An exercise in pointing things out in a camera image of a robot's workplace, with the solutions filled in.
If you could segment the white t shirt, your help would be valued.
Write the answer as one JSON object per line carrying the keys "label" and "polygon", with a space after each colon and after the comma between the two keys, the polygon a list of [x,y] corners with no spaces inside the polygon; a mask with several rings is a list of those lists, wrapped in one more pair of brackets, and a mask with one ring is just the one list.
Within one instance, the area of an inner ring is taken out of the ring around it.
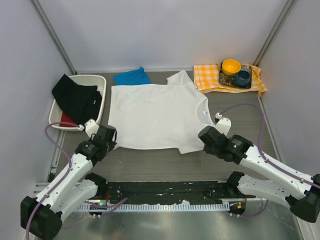
{"label": "white t shirt", "polygon": [[108,124],[117,130],[118,148],[197,152],[204,147],[199,132],[215,125],[208,104],[181,70],[167,84],[112,86]]}

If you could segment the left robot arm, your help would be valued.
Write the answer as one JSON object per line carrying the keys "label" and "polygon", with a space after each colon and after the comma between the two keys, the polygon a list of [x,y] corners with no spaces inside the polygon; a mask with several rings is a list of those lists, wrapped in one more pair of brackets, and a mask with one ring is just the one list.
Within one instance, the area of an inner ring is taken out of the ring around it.
{"label": "left robot arm", "polygon": [[99,126],[94,120],[80,125],[88,140],[81,142],[55,179],[36,196],[26,196],[20,203],[20,226],[25,239],[34,235],[52,240],[67,217],[83,202],[102,191],[106,180],[89,171],[114,149],[115,127]]}

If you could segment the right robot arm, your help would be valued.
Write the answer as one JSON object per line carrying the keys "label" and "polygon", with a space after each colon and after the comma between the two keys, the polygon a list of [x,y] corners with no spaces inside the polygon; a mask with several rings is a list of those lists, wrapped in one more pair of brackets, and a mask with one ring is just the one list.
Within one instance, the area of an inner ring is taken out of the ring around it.
{"label": "right robot arm", "polygon": [[299,172],[270,157],[240,135],[226,137],[212,126],[198,134],[204,152],[251,169],[266,180],[234,171],[226,181],[230,193],[255,196],[287,207],[296,217],[315,223],[320,214],[320,176]]}

